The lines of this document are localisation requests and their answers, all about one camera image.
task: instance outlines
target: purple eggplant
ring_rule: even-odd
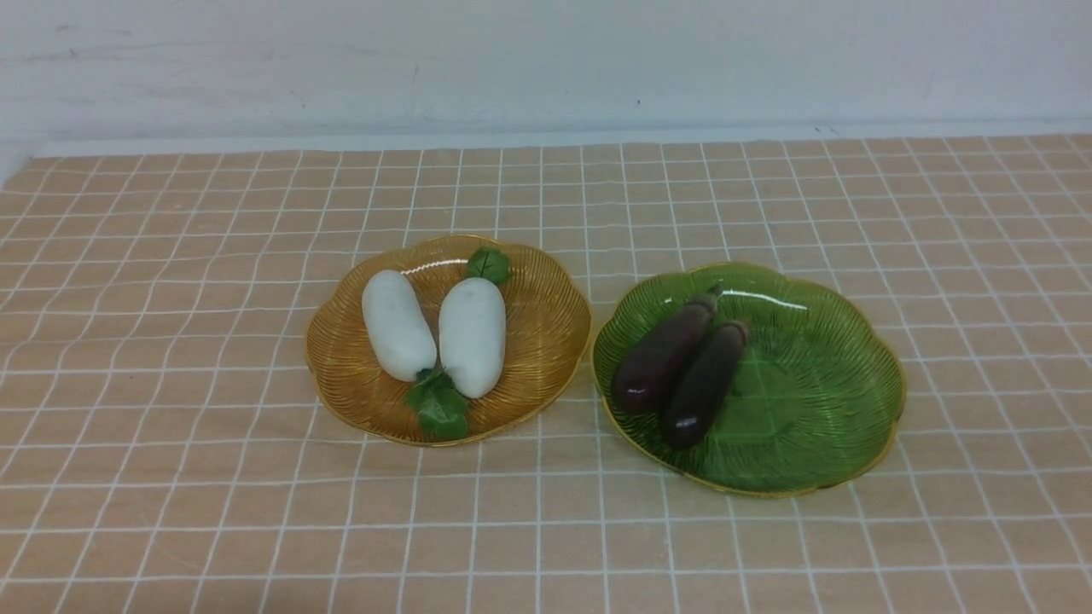
[[[646,414],[664,408],[678,375],[709,332],[720,294],[720,286],[714,286],[690,298],[626,354],[610,382],[618,410]]]
[[[724,406],[744,349],[747,326],[739,321],[721,324],[698,350],[660,413],[660,433],[675,450],[691,448],[705,437]]]

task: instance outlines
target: white radish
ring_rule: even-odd
[[[480,399],[505,367],[505,298],[484,278],[467,278],[440,305],[440,364],[455,390]]]
[[[436,366],[436,340],[410,280],[397,271],[376,273],[360,295],[364,327],[379,366],[394,379],[414,381]]]

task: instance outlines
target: gold plate rim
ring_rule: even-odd
[[[744,489],[739,489],[739,488],[732,488],[729,486],[723,486],[721,484],[716,484],[715,482],[710,482],[709,480],[705,480],[704,477],[700,477],[698,475],[695,475],[695,474],[692,474],[692,473],[690,473],[688,471],[680,471],[678,468],[672,465],[670,463],[664,461],[663,459],[656,457],[652,452],[645,450],[643,447],[641,447],[640,445],[638,445],[638,442],[634,441],[633,438],[630,437],[628,433],[626,433],[626,430],[621,427],[621,425],[618,424],[617,418],[615,418],[614,413],[610,411],[610,406],[607,404],[606,394],[604,394],[603,390],[600,387],[600,380],[598,380],[598,376],[597,376],[598,371],[596,371],[596,369],[595,369],[595,350],[594,350],[594,347],[595,347],[595,344],[600,340],[600,335],[602,334],[603,329],[605,329],[610,322],[614,321],[614,319],[618,316],[618,309],[621,307],[622,302],[625,302],[626,298],[628,298],[629,295],[632,294],[637,290],[637,287],[640,286],[641,284],[644,284],[644,283],[648,283],[648,282],[651,282],[651,281],[654,281],[654,280],[663,279],[663,278],[678,276],[678,275],[692,275],[695,273],[698,273],[698,272],[701,272],[701,271],[705,271],[708,269],[717,269],[717,268],[724,268],[724,267],[737,267],[737,268],[741,267],[741,268],[750,268],[750,269],[761,270],[763,272],[767,272],[767,273],[770,273],[770,274],[773,274],[773,275],[778,275],[778,276],[784,279],[785,281],[787,281],[787,282],[790,282],[790,283],[792,283],[794,285],[811,286],[814,288],[817,288],[817,290],[820,290],[820,291],[823,291],[823,292],[828,292],[828,293],[830,293],[830,294],[832,294],[834,296],[840,297],[842,300],[844,300],[854,310],[854,312],[857,314],[857,317],[859,317],[865,323],[868,324],[868,328],[869,328],[869,331],[871,332],[873,338],[877,342],[879,342],[880,346],[883,350],[886,350],[889,354],[891,354],[891,357],[894,358],[894,363],[895,363],[895,365],[898,366],[898,369],[899,369],[899,380],[900,380],[900,383],[902,385],[902,394],[901,394],[901,397],[899,399],[899,412],[898,412],[898,414],[895,414],[895,418],[891,423],[891,430],[890,430],[890,433],[888,435],[887,442],[883,445],[883,449],[880,450],[880,452],[878,454],[876,454],[876,458],[874,458],[871,460],[871,462],[869,462],[867,465],[865,465],[864,469],[862,469],[860,471],[858,471],[858,472],[850,475],[848,477],[839,480],[836,482],[832,482],[830,484],[818,485],[818,486],[811,486],[809,488],[802,488],[799,491],[744,491]],[[830,287],[828,287],[828,286],[826,286],[823,284],[820,284],[818,282],[814,282],[811,280],[805,280],[805,279],[802,279],[802,278],[792,278],[792,276],[788,276],[788,275],[786,275],[786,274],[784,274],[784,273],[782,273],[780,271],[771,269],[769,267],[763,267],[761,264],[755,264],[755,263],[751,263],[751,262],[733,262],[731,260],[724,261],[724,262],[713,262],[711,264],[703,264],[701,267],[696,267],[693,269],[687,269],[687,270],[684,270],[684,271],[675,271],[675,272],[668,272],[668,273],[660,273],[657,275],[652,275],[652,276],[645,278],[645,279],[643,279],[643,280],[634,283],[632,286],[630,286],[630,288],[627,290],[618,298],[618,300],[615,303],[614,309],[610,312],[610,317],[608,317],[606,319],[606,321],[604,321],[603,324],[600,326],[598,330],[595,331],[595,334],[593,335],[592,339],[593,339],[592,344],[591,344],[592,345],[592,352],[591,352],[592,379],[595,382],[595,390],[596,390],[596,392],[598,393],[598,397],[600,397],[600,404],[602,405],[602,411],[607,415],[607,420],[610,421],[610,424],[614,426],[615,430],[618,432],[618,434],[621,436],[621,438],[625,439],[626,442],[629,444],[631,447],[636,448],[639,452],[641,452],[642,454],[644,454],[646,458],[651,459],[656,464],[660,464],[661,467],[663,467],[665,469],[668,469],[672,473],[676,473],[676,474],[681,475],[681,476],[684,476],[684,477],[686,477],[688,480],[697,482],[698,484],[701,484],[703,486],[712,488],[713,491],[716,491],[719,493],[724,493],[726,495],[733,495],[733,496],[739,496],[739,497],[748,497],[748,498],[757,498],[757,499],[786,499],[786,498],[793,498],[793,497],[800,497],[800,496],[804,496],[804,495],[809,495],[811,493],[816,493],[816,492],[823,491],[823,489],[827,489],[827,488],[833,488],[835,486],[840,486],[842,484],[846,484],[848,482],[852,482],[852,481],[860,477],[862,475],[868,473],[873,469],[876,469],[876,467],[878,464],[880,464],[881,462],[883,462],[883,459],[886,459],[888,457],[888,454],[891,452],[891,448],[894,447],[895,437],[897,437],[898,432],[899,432],[899,425],[900,425],[900,422],[902,421],[902,413],[906,409],[906,398],[910,394],[910,389],[909,389],[910,387],[909,387],[909,383],[907,383],[909,380],[906,378],[906,367],[905,367],[905,365],[903,365],[902,361],[899,358],[899,354],[895,353],[895,351],[891,347],[891,345],[887,341],[885,341],[883,338],[881,338],[879,334],[876,333],[876,327],[873,326],[873,322],[868,319],[868,316],[866,316],[864,314],[864,311],[862,311],[860,308],[857,307],[857,305],[855,303],[853,303],[852,300],[850,300],[848,298],[846,298],[845,296],[843,296],[841,293],[838,293],[838,292],[831,290]]]
[[[471,239],[479,240],[479,241],[483,241],[484,244],[490,245],[491,247],[496,247],[498,249],[503,249],[505,247],[509,247],[509,246],[519,246],[521,248],[531,249],[531,250],[534,250],[534,251],[537,251],[537,252],[542,253],[542,256],[546,260],[548,260],[550,263],[553,263],[554,265],[556,265],[559,270],[565,271],[565,273],[566,273],[565,274],[566,283],[568,283],[572,287],[572,290],[577,293],[577,295],[580,297],[580,306],[585,311],[589,323],[590,324],[594,324],[594,318],[593,318],[593,311],[592,311],[591,302],[587,299],[587,296],[585,296],[584,293],[580,290],[580,286],[578,286],[577,283],[573,281],[572,274],[569,273],[569,271],[565,268],[565,265],[561,264],[556,258],[554,258],[553,256],[550,256],[549,252],[547,252],[544,249],[531,246],[531,245],[518,244],[518,243],[511,243],[511,241],[501,241],[501,240],[495,239],[492,237],[486,237],[486,236],[483,236],[483,235],[475,235],[475,234],[472,234],[472,233],[456,233],[456,234],[441,235],[441,236],[438,236],[438,237],[432,237],[432,238],[429,238],[429,239],[425,239],[425,240],[423,240],[420,243],[414,244],[413,246],[405,246],[405,247],[400,247],[400,248],[396,248],[396,249],[389,249],[389,250],[383,251],[381,253],[377,253],[377,255],[373,255],[373,256],[371,256],[369,258],[365,258],[364,260],[357,262],[352,269],[348,270],[347,273],[345,273],[344,276],[342,276],[341,281],[337,282],[337,285],[334,287],[333,292],[331,293],[331,297],[328,298],[327,300],[324,300],[314,310],[314,312],[311,315],[310,320],[308,321],[307,333],[306,333],[306,335],[304,338],[304,343],[305,343],[305,352],[304,352],[304,354],[306,355],[306,359],[307,359],[307,370],[308,370],[308,373],[311,376],[312,383],[314,385],[314,389],[317,391],[319,400],[322,402],[322,406],[325,408],[327,412],[329,412],[330,414],[332,414],[334,417],[336,417],[341,422],[345,423],[346,425],[351,426],[352,428],[354,428],[356,430],[359,430],[361,433],[367,433],[368,435],[373,435],[376,437],[381,437],[381,438],[383,438],[383,439],[385,439],[388,441],[392,441],[394,444],[403,444],[403,445],[406,445],[406,446],[413,446],[413,447],[417,447],[417,448],[452,448],[452,447],[455,447],[455,446],[464,446],[464,445],[467,445],[467,444],[474,444],[474,442],[477,442],[477,441],[482,441],[482,440],[488,439],[490,437],[495,437],[498,434],[503,433],[506,430],[509,430],[511,428],[514,428],[514,427],[523,424],[524,422],[527,422],[532,417],[541,414],[546,409],[548,409],[550,405],[553,405],[554,402],[557,401],[561,397],[561,394],[565,394],[565,391],[568,390],[572,386],[573,380],[575,380],[577,376],[580,375],[580,370],[581,370],[580,369],[580,365],[584,362],[584,357],[587,355],[587,351],[589,351],[589,349],[592,345],[592,340],[595,339],[595,336],[596,336],[596,331],[595,331],[595,327],[594,326],[589,326],[587,327],[587,336],[586,336],[586,339],[584,339],[584,344],[581,347],[579,357],[578,357],[575,364],[573,364],[571,373],[569,374],[569,377],[565,380],[565,383],[561,385],[561,386],[558,386],[557,387],[557,391],[555,393],[550,394],[549,397],[547,397],[546,401],[544,401],[539,406],[537,406],[534,410],[531,410],[529,412],[525,412],[521,416],[519,416],[519,417],[517,417],[514,420],[510,420],[510,421],[506,422],[505,424],[496,426],[496,427],[494,427],[494,428],[491,428],[489,430],[477,433],[475,435],[471,435],[468,437],[463,437],[463,438],[460,438],[460,439],[450,439],[450,440],[443,440],[443,441],[417,441],[417,440],[407,439],[407,438],[404,438],[404,437],[399,437],[397,435],[385,433],[385,432],[380,430],[380,429],[368,428],[366,426],[361,426],[361,425],[359,425],[359,424],[357,424],[355,422],[349,421],[348,418],[346,418],[345,416],[343,416],[341,414],[341,412],[337,412],[337,411],[335,411],[333,409],[333,406],[331,405],[330,400],[327,398],[325,390],[319,383],[318,374],[316,373],[316,367],[314,367],[314,364],[313,364],[313,357],[311,356],[311,351],[310,351],[310,339],[311,339],[312,330],[316,327],[316,321],[317,321],[317,319],[319,317],[319,314],[321,314],[322,310],[325,309],[328,305],[330,305],[330,303],[333,300],[333,297],[337,296],[337,294],[340,292],[342,292],[343,285],[346,283],[346,281],[348,280],[348,278],[357,269],[364,267],[365,264],[367,264],[371,260],[373,260],[376,258],[390,257],[390,256],[396,255],[396,253],[399,253],[401,251],[405,251],[407,249],[416,249],[416,248],[420,248],[420,247],[424,247],[424,246],[427,246],[427,245],[430,245],[430,244],[444,243],[444,241],[450,241],[451,239],[458,239],[458,238],[471,238]]]

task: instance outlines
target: amber glass plate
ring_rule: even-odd
[[[470,435],[434,441],[403,402],[410,385],[380,368],[364,327],[360,295],[371,275],[381,270],[405,273],[436,334],[443,297],[464,279],[466,260],[483,246],[495,247],[510,259],[510,276],[500,285],[508,312],[505,369],[496,388],[471,401]],[[307,364],[322,402],[349,425],[403,444],[452,446],[514,426],[553,403],[577,375],[591,327],[587,299],[545,251],[450,235],[381,253],[349,271],[311,320]]]
[[[719,317],[750,341],[701,444],[668,448],[656,414],[616,410],[610,380],[626,353],[691,296],[721,284]],[[902,365],[838,293],[756,264],[728,262],[639,283],[595,339],[596,386],[621,435],[653,460],[720,491],[803,495],[852,480],[887,454],[906,399]]]

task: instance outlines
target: scalloped plate rim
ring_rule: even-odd
[[[340,412],[335,411],[330,405],[330,401],[329,401],[329,399],[327,399],[327,393],[323,390],[323,387],[319,382],[319,374],[318,374],[318,369],[316,368],[316,366],[312,363],[311,352],[307,349],[308,345],[309,345],[309,340],[311,339],[312,330],[317,326],[317,320],[320,318],[320,316],[322,314],[327,312],[328,308],[333,303],[334,297],[337,296],[340,293],[344,292],[344,286],[345,286],[346,283],[348,283],[348,278],[357,269],[359,269],[360,267],[364,267],[365,264],[367,264],[368,262],[370,262],[372,259],[382,258],[382,257],[393,257],[393,256],[397,256],[399,253],[402,253],[402,252],[406,252],[406,251],[419,249],[419,248],[425,247],[425,246],[427,246],[429,244],[444,243],[444,241],[449,241],[451,239],[456,239],[456,238],[472,238],[472,239],[480,240],[480,241],[483,241],[485,244],[491,245],[491,246],[497,247],[497,248],[503,248],[505,246],[519,246],[519,247],[522,247],[522,248],[533,249],[535,251],[541,252],[543,256],[545,256],[547,261],[551,262],[554,265],[556,265],[560,271],[562,271],[565,273],[563,276],[565,276],[566,283],[569,284],[569,287],[571,287],[577,293],[577,296],[580,297],[580,299],[581,299],[580,300],[580,305],[583,308],[584,312],[587,315],[587,322],[589,322],[587,335],[586,335],[586,339],[584,339],[584,344],[581,347],[580,354],[578,354],[578,359],[577,359],[575,364],[572,366],[572,373],[569,374],[569,377],[568,377],[568,379],[566,379],[565,385],[563,386],[559,386],[557,392],[555,394],[551,394],[544,403],[542,403],[541,406],[538,406],[538,408],[536,408],[536,409],[534,409],[534,410],[532,410],[530,412],[524,413],[523,415],[521,415],[518,418],[514,418],[514,420],[511,420],[509,422],[506,422],[505,424],[502,424],[500,426],[494,427],[494,428],[491,428],[489,430],[486,430],[486,432],[483,432],[483,433],[478,433],[476,435],[472,435],[472,436],[468,436],[468,437],[463,437],[463,438],[460,438],[460,439],[450,439],[450,440],[444,440],[444,441],[415,441],[415,440],[412,440],[412,439],[405,439],[405,438],[402,438],[402,437],[397,437],[395,435],[391,435],[389,433],[384,433],[384,432],[379,430],[379,429],[365,427],[365,426],[361,426],[361,425],[356,424],[354,422],[351,422],[348,418],[346,418],[345,416],[343,416]],[[592,311],[592,305],[591,305],[590,300],[587,299],[587,296],[585,296],[584,293],[580,291],[580,287],[575,284],[575,282],[572,279],[572,274],[570,274],[566,270],[565,265],[561,264],[560,262],[558,262],[558,260],[556,258],[554,258],[553,256],[550,256],[550,253],[548,251],[546,251],[546,250],[544,250],[542,248],[537,248],[537,247],[534,247],[534,246],[531,246],[531,245],[526,245],[526,244],[518,244],[518,243],[511,243],[511,241],[501,241],[501,240],[495,239],[492,237],[486,237],[486,236],[483,236],[483,235],[475,235],[475,234],[470,234],[470,233],[456,233],[456,234],[450,234],[450,235],[440,235],[438,237],[432,237],[432,238],[429,238],[429,239],[425,239],[425,240],[423,240],[420,243],[417,243],[417,244],[414,244],[412,246],[404,246],[404,247],[397,247],[397,248],[394,248],[394,249],[389,249],[387,251],[382,251],[380,253],[376,253],[376,255],[369,256],[368,258],[365,258],[364,260],[357,262],[354,267],[352,267],[348,270],[348,272],[346,272],[342,276],[341,281],[337,282],[337,285],[334,286],[333,292],[330,294],[330,298],[328,298],[324,302],[322,302],[322,304],[319,305],[319,307],[311,315],[311,318],[310,318],[310,320],[308,321],[308,324],[307,324],[307,332],[304,335],[304,355],[305,355],[306,363],[307,363],[307,371],[311,376],[312,383],[314,385],[314,389],[316,389],[316,392],[318,393],[319,400],[322,402],[322,406],[327,410],[327,412],[329,412],[330,414],[333,414],[333,416],[336,417],[337,420],[340,420],[341,422],[345,423],[346,425],[348,425],[349,427],[352,427],[352,428],[354,428],[356,430],[359,430],[361,433],[366,433],[368,435],[373,435],[376,437],[381,437],[381,438],[387,439],[388,441],[392,441],[394,444],[403,444],[403,445],[406,445],[406,446],[413,446],[413,447],[417,447],[417,448],[451,448],[451,447],[455,447],[455,446],[462,446],[462,445],[466,445],[466,444],[473,444],[473,442],[476,442],[476,441],[482,441],[484,439],[488,439],[490,437],[494,437],[494,436],[496,436],[496,435],[498,435],[500,433],[503,433],[505,430],[514,428],[514,427],[519,426],[520,424],[523,424],[524,422],[526,422],[526,421],[531,420],[532,417],[541,414],[542,412],[544,412],[545,410],[547,410],[550,405],[553,405],[554,402],[557,401],[561,397],[561,394],[565,394],[565,391],[568,390],[569,387],[572,386],[572,382],[573,382],[573,380],[577,379],[577,376],[580,375],[580,364],[583,362],[584,356],[587,355],[589,349],[592,346],[592,340],[595,339],[595,336],[596,336],[595,327],[593,326],[593,323],[594,323],[593,319],[594,319],[594,314]]]
[[[717,484],[715,482],[711,482],[711,481],[709,481],[709,480],[707,480],[704,477],[701,477],[700,475],[696,475],[696,474],[693,474],[693,473],[691,473],[689,471],[682,471],[682,470],[676,468],[675,465],[668,463],[667,461],[664,461],[660,457],[653,454],[649,450],[645,450],[642,446],[638,445],[638,442],[634,441],[632,439],[632,437],[629,436],[628,433],[626,433],[626,430],[621,427],[621,425],[618,424],[618,420],[615,417],[614,412],[610,410],[610,403],[607,400],[607,395],[603,391],[603,388],[600,386],[598,371],[595,369],[595,347],[598,345],[598,341],[600,341],[601,335],[603,334],[603,331],[608,326],[610,326],[612,322],[614,322],[618,318],[618,312],[620,311],[622,304],[627,299],[629,299],[638,291],[638,288],[640,288],[644,284],[653,283],[653,282],[656,282],[656,281],[660,281],[660,280],[670,279],[670,278],[688,278],[688,276],[691,276],[691,275],[693,275],[696,273],[700,273],[702,271],[707,271],[707,270],[710,270],[710,269],[722,269],[722,268],[752,269],[752,270],[756,270],[756,271],[761,271],[763,273],[768,273],[768,274],[771,274],[771,275],[779,276],[779,278],[781,278],[782,280],[784,280],[785,282],[787,282],[791,285],[811,286],[811,287],[817,288],[817,290],[819,290],[819,291],[821,291],[823,293],[827,293],[827,294],[829,294],[831,296],[836,297],[839,300],[845,303],[853,310],[853,312],[856,314],[858,318],[860,318],[862,321],[864,321],[866,324],[868,324],[868,332],[869,332],[869,335],[871,336],[871,339],[876,343],[878,343],[879,346],[885,352],[887,352],[888,354],[890,354],[891,357],[894,359],[894,364],[898,367],[898,371],[899,371],[899,383],[900,383],[900,389],[901,389],[901,394],[900,394],[900,398],[899,398],[898,412],[895,413],[894,420],[891,421],[891,432],[888,435],[887,442],[883,445],[883,449],[880,450],[880,452],[878,454],[876,454],[876,458],[874,458],[871,460],[871,462],[869,462],[867,465],[865,465],[860,471],[858,471],[858,472],[856,472],[856,473],[854,473],[854,474],[852,474],[852,475],[850,475],[847,477],[844,477],[842,480],[832,482],[830,484],[821,484],[821,485],[817,485],[817,486],[809,486],[807,488],[800,488],[800,489],[797,489],[797,491],[744,491],[744,489],[740,489],[740,488],[733,488],[731,486],[724,486],[722,484]],[[630,446],[632,446],[633,448],[636,448],[639,452],[641,452],[642,454],[644,454],[646,458],[651,459],[655,463],[660,464],[661,467],[663,467],[663,468],[672,471],[673,473],[679,474],[679,475],[681,475],[681,476],[684,476],[684,477],[686,477],[688,480],[697,482],[698,484],[702,484],[702,485],[708,486],[708,487],[710,487],[710,488],[712,488],[714,491],[717,491],[717,492],[721,492],[721,493],[724,493],[724,494],[727,494],[727,495],[736,495],[736,496],[741,496],[741,497],[761,498],[761,499],[780,499],[780,498],[798,497],[798,496],[808,495],[808,494],[811,494],[811,493],[815,493],[815,492],[818,492],[818,491],[822,491],[822,489],[826,489],[826,488],[833,488],[834,486],[840,486],[840,485],[845,484],[847,482],[852,482],[852,481],[856,480],[857,477],[860,477],[862,475],[864,475],[864,474],[868,473],[869,471],[871,471],[873,469],[875,469],[876,465],[878,465],[879,463],[883,462],[883,459],[887,458],[887,456],[891,451],[891,448],[894,446],[895,436],[898,435],[899,426],[900,426],[900,423],[902,421],[902,414],[903,414],[903,411],[905,411],[905,408],[906,408],[906,398],[907,398],[907,395],[910,393],[909,383],[907,383],[907,379],[906,379],[906,368],[902,364],[902,361],[899,359],[899,354],[894,352],[894,350],[891,347],[891,345],[887,341],[885,341],[883,338],[881,338],[880,335],[878,335],[876,333],[876,327],[873,326],[873,323],[868,319],[868,317],[865,316],[865,314],[860,310],[860,308],[857,307],[852,300],[850,300],[848,298],[846,298],[845,296],[843,296],[841,293],[835,292],[835,291],[831,290],[830,287],[827,287],[826,285],[820,284],[818,282],[814,282],[811,280],[805,280],[805,279],[800,279],[800,278],[792,278],[792,276],[788,276],[788,275],[782,273],[781,271],[776,271],[774,269],[771,269],[769,267],[763,267],[761,264],[755,264],[753,262],[733,262],[731,260],[726,260],[726,261],[723,261],[723,262],[713,262],[711,264],[703,264],[703,265],[695,267],[692,269],[687,269],[687,270],[684,270],[684,271],[670,271],[670,272],[667,272],[667,273],[660,273],[660,274],[656,274],[656,275],[652,275],[652,276],[645,278],[645,279],[643,279],[643,280],[634,283],[629,290],[627,290],[621,295],[621,297],[617,300],[617,303],[615,303],[615,308],[610,312],[610,317],[608,317],[606,319],[606,321],[603,322],[603,324],[598,328],[598,330],[595,331],[595,334],[593,335],[593,340],[592,340],[592,343],[591,343],[591,369],[592,369],[592,379],[595,382],[595,389],[598,392],[600,402],[603,405],[603,412],[607,415],[607,420],[610,421],[610,424],[615,427],[615,430],[618,432],[618,434],[621,436],[622,439],[626,440],[627,444],[629,444]]]

